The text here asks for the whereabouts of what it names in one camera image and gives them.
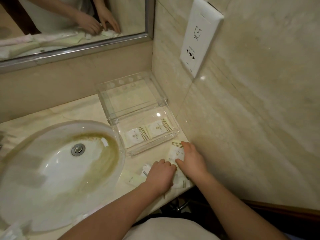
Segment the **person's white shirt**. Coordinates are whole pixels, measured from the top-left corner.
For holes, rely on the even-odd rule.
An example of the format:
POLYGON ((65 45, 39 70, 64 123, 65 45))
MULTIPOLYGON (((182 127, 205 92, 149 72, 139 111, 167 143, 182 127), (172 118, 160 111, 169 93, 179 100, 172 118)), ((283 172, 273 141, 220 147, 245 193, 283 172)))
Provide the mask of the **person's white shirt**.
POLYGON ((151 218, 132 227, 123 240, 220 240, 196 222, 183 218, 151 218))

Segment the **metal sink drain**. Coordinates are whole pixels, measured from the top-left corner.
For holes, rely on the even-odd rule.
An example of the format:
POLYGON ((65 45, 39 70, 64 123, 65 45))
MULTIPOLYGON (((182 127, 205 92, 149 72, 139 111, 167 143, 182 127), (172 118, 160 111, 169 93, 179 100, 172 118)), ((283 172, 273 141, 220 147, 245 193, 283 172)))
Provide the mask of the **metal sink drain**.
POLYGON ((82 143, 79 143, 79 144, 74 145, 71 148, 71 154, 75 157, 78 157, 78 156, 82 155, 85 152, 85 150, 86 150, 85 145, 82 143))

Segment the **white plastic wrapping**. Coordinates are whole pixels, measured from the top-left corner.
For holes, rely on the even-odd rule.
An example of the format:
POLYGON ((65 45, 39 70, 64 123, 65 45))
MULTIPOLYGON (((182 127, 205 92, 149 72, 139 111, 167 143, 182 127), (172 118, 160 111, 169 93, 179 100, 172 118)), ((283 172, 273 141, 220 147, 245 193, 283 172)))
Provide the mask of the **white plastic wrapping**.
POLYGON ((30 240, 32 220, 18 221, 0 233, 0 240, 30 240))

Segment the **white ceramic sink basin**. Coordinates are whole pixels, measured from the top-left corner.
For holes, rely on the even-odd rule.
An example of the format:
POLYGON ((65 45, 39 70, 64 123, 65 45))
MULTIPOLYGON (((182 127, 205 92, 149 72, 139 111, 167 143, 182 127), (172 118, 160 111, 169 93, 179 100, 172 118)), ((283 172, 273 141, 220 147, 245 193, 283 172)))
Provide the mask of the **white ceramic sink basin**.
POLYGON ((91 214, 113 193, 125 156, 111 126, 90 120, 42 129, 0 157, 0 222, 56 230, 91 214), (86 150, 73 156, 82 143, 86 150))

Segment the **metal pipe under counter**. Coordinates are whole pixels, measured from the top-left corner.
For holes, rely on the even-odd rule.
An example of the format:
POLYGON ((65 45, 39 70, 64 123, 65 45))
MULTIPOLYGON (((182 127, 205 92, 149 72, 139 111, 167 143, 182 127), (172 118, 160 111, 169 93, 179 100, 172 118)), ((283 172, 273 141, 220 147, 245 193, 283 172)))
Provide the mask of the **metal pipe under counter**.
POLYGON ((175 198, 174 200, 172 200, 171 202, 169 202, 169 206, 170 206, 170 210, 173 212, 177 212, 180 213, 182 212, 182 210, 184 210, 188 204, 191 202, 190 199, 180 199, 180 198, 175 198))

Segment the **pale yellow flat packet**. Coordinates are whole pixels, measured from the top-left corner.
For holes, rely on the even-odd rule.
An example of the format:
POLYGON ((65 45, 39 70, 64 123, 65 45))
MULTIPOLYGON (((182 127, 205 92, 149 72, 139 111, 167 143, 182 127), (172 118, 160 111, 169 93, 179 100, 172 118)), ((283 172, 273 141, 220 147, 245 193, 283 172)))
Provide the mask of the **pale yellow flat packet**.
POLYGON ((137 187, 143 182, 145 182, 146 178, 146 176, 141 176, 127 170, 123 170, 121 174, 121 179, 124 181, 124 183, 133 187, 137 187))

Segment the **small white wrapped packet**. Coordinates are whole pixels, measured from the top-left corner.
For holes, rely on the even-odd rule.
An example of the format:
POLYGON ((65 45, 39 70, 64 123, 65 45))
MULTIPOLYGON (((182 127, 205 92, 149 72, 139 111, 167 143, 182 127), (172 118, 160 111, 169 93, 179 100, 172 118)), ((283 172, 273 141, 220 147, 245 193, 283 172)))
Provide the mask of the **small white wrapped packet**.
POLYGON ((142 172, 140 174, 141 177, 147 177, 150 170, 151 170, 151 167, 152 165, 150 164, 145 164, 143 167, 142 167, 142 172))

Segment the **person's right hand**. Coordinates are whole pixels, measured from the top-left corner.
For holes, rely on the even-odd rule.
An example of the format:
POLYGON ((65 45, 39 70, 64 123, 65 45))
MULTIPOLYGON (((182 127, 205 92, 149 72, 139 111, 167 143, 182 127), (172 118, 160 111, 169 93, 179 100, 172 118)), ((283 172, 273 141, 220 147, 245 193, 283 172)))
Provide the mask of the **person's right hand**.
POLYGON ((182 171, 191 181, 198 185, 210 178, 210 172, 202 155, 197 151, 195 146, 190 142, 182 141, 184 147, 184 162, 187 164, 187 171, 182 171))

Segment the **person's left hand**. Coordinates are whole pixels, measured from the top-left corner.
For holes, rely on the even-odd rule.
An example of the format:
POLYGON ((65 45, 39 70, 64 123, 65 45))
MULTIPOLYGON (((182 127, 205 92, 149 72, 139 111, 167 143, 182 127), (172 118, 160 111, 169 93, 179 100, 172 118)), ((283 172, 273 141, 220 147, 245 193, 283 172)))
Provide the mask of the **person's left hand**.
POLYGON ((157 197, 164 195, 173 185, 175 173, 148 174, 145 184, 147 188, 157 197))

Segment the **metal-framed wall mirror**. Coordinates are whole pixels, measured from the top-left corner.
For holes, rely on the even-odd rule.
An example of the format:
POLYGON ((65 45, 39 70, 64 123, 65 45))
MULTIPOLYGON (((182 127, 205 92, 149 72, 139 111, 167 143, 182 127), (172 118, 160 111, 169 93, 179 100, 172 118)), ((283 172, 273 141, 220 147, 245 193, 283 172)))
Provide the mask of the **metal-framed wall mirror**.
POLYGON ((0 75, 153 39, 155 0, 0 0, 0 75))

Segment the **person's left forearm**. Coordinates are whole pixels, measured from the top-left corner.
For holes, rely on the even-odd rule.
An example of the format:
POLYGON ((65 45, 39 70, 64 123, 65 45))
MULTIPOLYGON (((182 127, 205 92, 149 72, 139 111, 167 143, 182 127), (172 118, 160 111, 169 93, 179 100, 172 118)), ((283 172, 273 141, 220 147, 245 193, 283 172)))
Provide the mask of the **person's left forearm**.
POLYGON ((141 213, 162 194, 144 182, 76 224, 58 240, 122 240, 141 213))

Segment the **white wall socket plate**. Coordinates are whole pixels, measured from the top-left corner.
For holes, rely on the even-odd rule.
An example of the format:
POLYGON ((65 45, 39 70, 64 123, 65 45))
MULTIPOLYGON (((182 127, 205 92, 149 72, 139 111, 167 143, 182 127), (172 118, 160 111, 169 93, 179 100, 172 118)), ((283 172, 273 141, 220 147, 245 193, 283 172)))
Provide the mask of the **white wall socket plate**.
POLYGON ((224 15, 205 0, 194 0, 181 48, 180 61, 196 78, 224 15))

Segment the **white gold-striped sachet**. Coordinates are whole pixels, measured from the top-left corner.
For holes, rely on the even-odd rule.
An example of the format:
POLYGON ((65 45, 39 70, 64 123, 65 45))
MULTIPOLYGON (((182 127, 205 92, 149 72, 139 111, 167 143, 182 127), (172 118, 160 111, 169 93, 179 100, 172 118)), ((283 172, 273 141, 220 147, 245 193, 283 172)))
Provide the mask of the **white gold-striped sachet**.
POLYGON ((168 118, 162 118, 146 125, 150 138, 158 137, 162 134, 173 131, 173 127, 168 118))
POLYGON ((128 147, 140 144, 150 140, 150 135, 145 126, 131 129, 125 133, 125 139, 128 147))
POLYGON ((176 159, 184 161, 184 147, 180 141, 174 140, 171 142, 169 153, 167 155, 167 160, 175 163, 176 159))
POLYGON ((180 169, 177 169, 173 177, 172 189, 187 189, 191 188, 193 183, 190 181, 180 169))

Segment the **person's right forearm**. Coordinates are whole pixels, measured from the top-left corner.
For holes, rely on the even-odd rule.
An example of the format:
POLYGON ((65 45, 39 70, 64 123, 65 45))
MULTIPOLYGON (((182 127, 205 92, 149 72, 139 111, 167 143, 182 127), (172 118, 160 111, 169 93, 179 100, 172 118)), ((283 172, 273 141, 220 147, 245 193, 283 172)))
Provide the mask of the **person's right forearm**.
POLYGON ((280 230, 205 172, 189 176, 231 240, 289 240, 280 230))

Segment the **clear acrylic tray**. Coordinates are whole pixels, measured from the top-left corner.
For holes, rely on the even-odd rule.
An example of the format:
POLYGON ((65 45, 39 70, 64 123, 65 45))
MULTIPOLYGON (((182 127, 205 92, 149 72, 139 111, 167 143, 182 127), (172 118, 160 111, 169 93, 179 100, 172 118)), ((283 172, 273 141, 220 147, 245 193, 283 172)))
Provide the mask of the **clear acrylic tray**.
POLYGON ((180 127, 166 101, 132 107, 108 118, 120 149, 133 157, 178 136, 180 127))

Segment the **clear acrylic holder with holes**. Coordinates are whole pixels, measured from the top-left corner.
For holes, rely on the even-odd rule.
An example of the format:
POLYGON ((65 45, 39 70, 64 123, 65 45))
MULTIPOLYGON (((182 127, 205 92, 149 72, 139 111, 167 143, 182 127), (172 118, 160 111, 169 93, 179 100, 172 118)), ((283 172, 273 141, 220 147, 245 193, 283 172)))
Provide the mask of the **clear acrylic holder with holes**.
POLYGON ((168 97, 151 70, 95 85, 109 122, 142 109, 164 106, 168 97))

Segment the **brown wooden rail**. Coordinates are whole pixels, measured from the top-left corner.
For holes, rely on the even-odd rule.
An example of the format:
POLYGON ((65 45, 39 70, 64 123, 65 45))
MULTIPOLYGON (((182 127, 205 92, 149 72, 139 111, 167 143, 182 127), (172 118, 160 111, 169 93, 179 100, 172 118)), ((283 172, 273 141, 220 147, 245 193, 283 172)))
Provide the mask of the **brown wooden rail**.
POLYGON ((292 217, 308 219, 311 221, 320 221, 320 210, 271 204, 266 202, 249 201, 243 199, 242 201, 254 210, 261 210, 276 214, 288 215, 292 217))

